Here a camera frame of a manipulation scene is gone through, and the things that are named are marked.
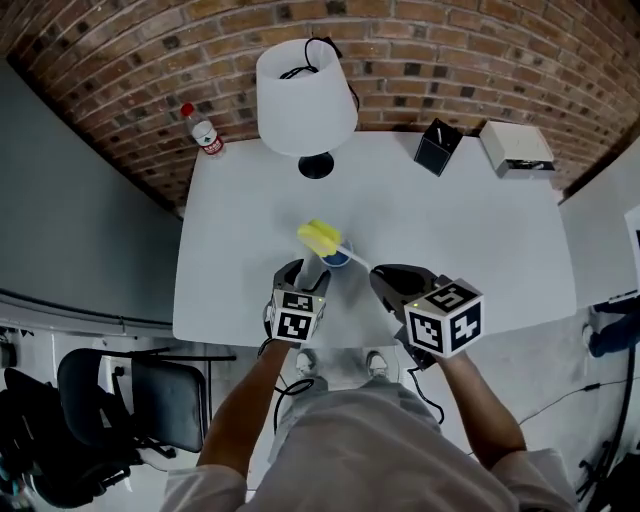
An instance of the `sneaker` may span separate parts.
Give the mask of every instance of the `sneaker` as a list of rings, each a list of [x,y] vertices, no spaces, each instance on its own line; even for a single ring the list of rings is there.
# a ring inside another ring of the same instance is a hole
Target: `sneaker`
[[[310,379],[318,375],[318,358],[313,350],[304,348],[298,352],[296,371],[301,379]]]
[[[591,327],[591,325],[586,324],[583,328],[582,328],[582,344],[585,346],[585,348],[587,349],[587,352],[589,353],[589,357],[593,358],[593,354],[591,353],[591,338],[593,337],[593,327]]]
[[[372,350],[367,354],[367,369],[369,370],[369,376],[372,379],[388,378],[388,368],[389,365],[387,365],[387,361],[385,361],[380,352]]]

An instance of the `gray wall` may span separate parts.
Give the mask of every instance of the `gray wall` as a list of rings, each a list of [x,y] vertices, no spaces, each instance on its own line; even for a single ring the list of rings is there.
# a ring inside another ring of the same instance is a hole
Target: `gray wall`
[[[180,229],[0,61],[0,289],[171,322]]]

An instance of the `floor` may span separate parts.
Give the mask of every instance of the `floor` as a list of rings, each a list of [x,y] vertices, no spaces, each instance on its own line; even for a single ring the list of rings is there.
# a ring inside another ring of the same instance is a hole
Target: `floor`
[[[569,391],[596,382],[624,380],[626,353],[609,355],[598,360],[585,358],[580,332],[586,318],[587,313],[583,311],[561,321],[489,336],[469,349],[472,359],[486,380],[519,421]],[[615,318],[613,315],[601,315],[598,320],[605,325]],[[66,353],[76,348],[89,346],[126,351],[167,345],[166,340],[88,338],[46,331],[37,331],[34,336],[27,335],[24,338],[14,335],[13,341],[19,349],[19,368],[41,381],[51,381],[54,384],[58,363]],[[178,341],[173,341],[171,345],[175,347],[176,353],[181,354],[220,355],[233,350],[238,355],[238,361],[213,364],[214,408],[246,374],[256,357],[256,349],[244,347],[228,348]],[[390,378],[403,382],[409,389],[414,389],[405,371],[410,365],[402,349],[382,350],[389,363]],[[365,354],[359,350],[319,352],[321,372],[329,381],[330,389],[352,388],[366,382],[364,356]],[[109,389],[109,381],[106,378],[109,367],[116,363],[126,365],[125,360],[119,359],[107,360],[104,363],[105,372],[101,384],[106,389]],[[285,362],[282,376],[287,384],[296,380],[293,351]],[[442,425],[444,435],[462,450],[470,452],[455,403],[439,368],[430,368],[419,374],[418,379],[425,395],[445,410],[446,419]],[[3,386],[4,379],[0,379],[0,389]],[[130,400],[130,397],[127,398],[126,380],[122,388],[125,398]],[[640,428],[635,428],[636,425],[640,425],[640,385],[636,388],[631,399],[623,448],[630,448],[640,440]],[[522,428],[529,448],[557,448],[564,457],[571,482],[577,487],[584,478],[584,471],[578,467],[580,461],[583,458],[593,460],[597,457],[601,442],[612,435],[623,389],[624,384],[613,384],[589,393],[576,393],[524,422]],[[251,461],[249,489],[255,489],[259,485],[269,467],[267,457],[273,440],[270,421],[271,417]],[[186,452],[179,453],[178,457],[171,461],[153,452],[144,453],[143,457],[161,469],[191,467],[197,459],[196,455]],[[150,466],[135,467],[132,468],[129,479],[110,489],[92,504],[78,510],[158,510],[162,503],[165,481],[166,474],[162,471]],[[37,510],[46,511],[52,508],[39,502]]]

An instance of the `chair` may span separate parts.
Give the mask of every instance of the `chair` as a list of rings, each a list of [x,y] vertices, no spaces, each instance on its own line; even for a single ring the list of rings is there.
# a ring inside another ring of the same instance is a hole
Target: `chair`
[[[167,359],[210,364],[233,361],[235,356],[158,355],[165,350],[121,353],[83,348],[67,354],[58,367],[58,389],[65,422],[76,439],[100,449],[151,448],[166,458],[176,454],[163,445],[198,453],[210,421],[208,386],[196,368]],[[132,415],[120,393],[118,377],[124,375],[121,367],[116,367],[111,376],[113,394],[98,385],[105,355],[131,359]]]
[[[0,400],[0,453],[12,477],[22,476],[49,504],[75,508],[93,501],[142,464],[133,449],[102,450],[67,428],[58,390],[9,368]]]

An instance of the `white table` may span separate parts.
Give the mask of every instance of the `white table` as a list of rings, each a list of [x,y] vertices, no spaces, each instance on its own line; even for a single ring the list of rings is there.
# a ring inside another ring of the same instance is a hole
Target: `white table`
[[[200,152],[182,230],[173,329],[179,339],[258,346],[273,274],[305,258],[309,285],[322,262],[296,239],[312,218],[348,237],[371,264],[405,263],[463,278],[486,296],[496,333],[570,316],[575,286],[546,181],[499,180],[480,140],[465,137],[437,178],[413,162],[420,135],[355,133],[335,168],[310,180],[297,160],[260,140]],[[400,325],[354,262],[334,272],[313,345],[392,344]]]

